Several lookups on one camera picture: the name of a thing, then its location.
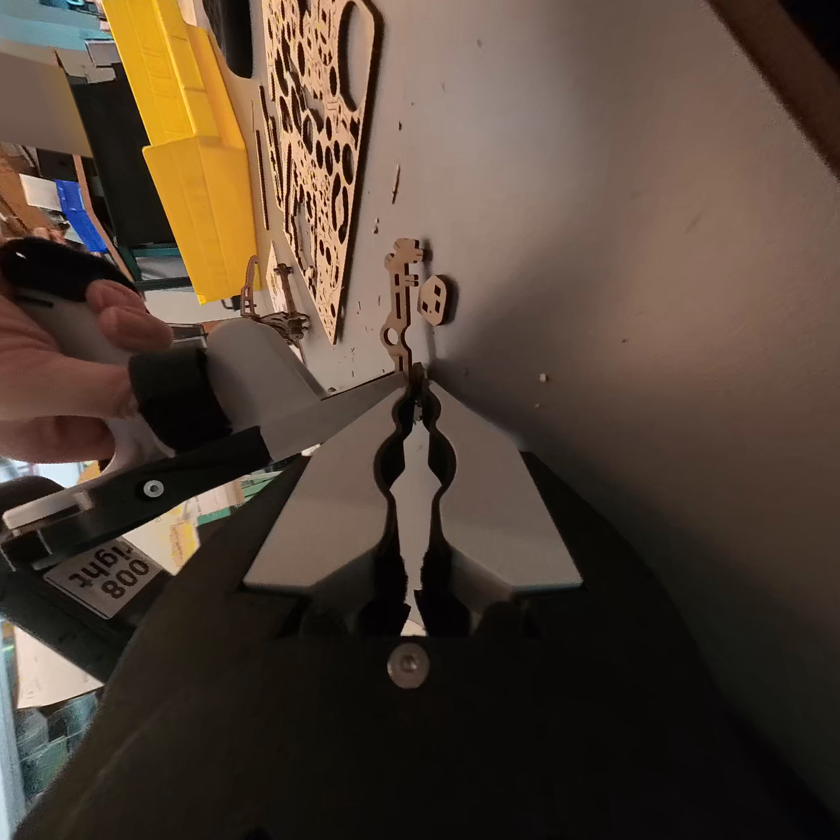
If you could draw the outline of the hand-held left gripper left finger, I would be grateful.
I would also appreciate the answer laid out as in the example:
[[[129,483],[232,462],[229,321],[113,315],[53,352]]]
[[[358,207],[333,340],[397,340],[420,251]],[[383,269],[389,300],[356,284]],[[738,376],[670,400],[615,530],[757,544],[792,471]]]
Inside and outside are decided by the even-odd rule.
[[[402,632],[411,608],[392,487],[414,407],[410,385],[394,390],[314,452],[245,587],[304,601],[352,633]]]

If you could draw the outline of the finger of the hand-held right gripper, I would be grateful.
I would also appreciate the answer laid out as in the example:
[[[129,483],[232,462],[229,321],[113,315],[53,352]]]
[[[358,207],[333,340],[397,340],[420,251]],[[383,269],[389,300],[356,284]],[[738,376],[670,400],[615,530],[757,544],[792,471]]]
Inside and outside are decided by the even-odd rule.
[[[233,432],[257,429],[274,460],[325,443],[408,385],[390,373],[328,394],[278,332],[247,319],[210,332],[207,375]]]

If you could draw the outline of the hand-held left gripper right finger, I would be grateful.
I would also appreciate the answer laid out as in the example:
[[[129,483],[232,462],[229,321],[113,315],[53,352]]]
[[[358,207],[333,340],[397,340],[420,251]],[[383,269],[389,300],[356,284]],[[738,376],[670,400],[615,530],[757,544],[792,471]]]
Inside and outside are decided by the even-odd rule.
[[[583,585],[516,441],[443,386],[420,394],[439,482],[417,608],[429,636],[467,636],[487,609]]]

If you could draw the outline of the long notched wooden part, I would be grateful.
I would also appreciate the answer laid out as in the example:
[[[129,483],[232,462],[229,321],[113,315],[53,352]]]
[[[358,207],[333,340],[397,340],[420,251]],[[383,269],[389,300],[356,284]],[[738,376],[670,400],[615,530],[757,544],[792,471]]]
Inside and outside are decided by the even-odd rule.
[[[410,267],[422,264],[424,251],[414,238],[398,238],[385,257],[388,273],[391,310],[381,328],[381,342],[389,354],[396,373],[409,375],[413,358],[406,344],[406,331],[411,325],[411,291],[418,286],[418,276]]]

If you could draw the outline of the small wooden model assembly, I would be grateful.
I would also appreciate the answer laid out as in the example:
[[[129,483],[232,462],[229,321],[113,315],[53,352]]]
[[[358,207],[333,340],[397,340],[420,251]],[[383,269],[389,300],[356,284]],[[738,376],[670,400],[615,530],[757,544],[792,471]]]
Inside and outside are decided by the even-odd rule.
[[[286,343],[300,349],[309,330],[309,316],[295,306],[291,295],[289,275],[291,268],[285,264],[272,263],[266,269],[266,288],[270,311],[259,316],[258,321],[271,327]]]

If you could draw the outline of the person's right hand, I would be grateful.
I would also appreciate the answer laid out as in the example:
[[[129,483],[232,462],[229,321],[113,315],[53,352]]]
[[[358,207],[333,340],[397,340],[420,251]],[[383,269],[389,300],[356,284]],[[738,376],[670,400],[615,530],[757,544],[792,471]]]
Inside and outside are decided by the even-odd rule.
[[[134,291],[95,280],[86,305],[99,332],[132,354],[167,350],[168,324],[148,312]],[[14,301],[2,280],[1,452],[34,463],[110,459],[107,421],[137,416],[128,370],[73,359]]]

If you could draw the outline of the laser-cut plywood sheet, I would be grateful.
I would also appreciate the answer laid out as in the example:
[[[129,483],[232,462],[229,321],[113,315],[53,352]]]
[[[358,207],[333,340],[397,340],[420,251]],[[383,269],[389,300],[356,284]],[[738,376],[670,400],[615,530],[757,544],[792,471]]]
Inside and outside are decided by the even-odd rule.
[[[331,343],[343,318],[384,24],[371,2],[262,3],[281,226]]]

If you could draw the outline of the yellow plastic bin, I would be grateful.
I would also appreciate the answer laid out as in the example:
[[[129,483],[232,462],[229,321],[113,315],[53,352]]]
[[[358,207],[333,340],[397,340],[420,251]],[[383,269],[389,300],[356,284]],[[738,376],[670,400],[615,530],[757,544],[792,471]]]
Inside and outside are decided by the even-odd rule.
[[[143,158],[201,304],[236,296],[257,254],[249,162],[212,40],[175,1],[105,1],[149,143]]]

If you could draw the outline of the wooden plate with square holes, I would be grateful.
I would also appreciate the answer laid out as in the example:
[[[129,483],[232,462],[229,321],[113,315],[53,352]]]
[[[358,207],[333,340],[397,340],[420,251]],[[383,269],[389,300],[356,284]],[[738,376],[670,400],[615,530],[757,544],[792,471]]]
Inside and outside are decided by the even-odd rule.
[[[451,319],[450,310],[454,300],[455,293],[450,279],[433,275],[419,288],[417,310],[431,327],[440,327]]]

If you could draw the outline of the black mesh pad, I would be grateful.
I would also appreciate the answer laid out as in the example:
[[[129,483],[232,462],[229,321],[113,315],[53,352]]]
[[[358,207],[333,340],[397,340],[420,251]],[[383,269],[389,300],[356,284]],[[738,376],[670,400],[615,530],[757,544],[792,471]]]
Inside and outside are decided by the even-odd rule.
[[[202,1],[203,11],[227,68],[250,79],[254,72],[250,1]]]

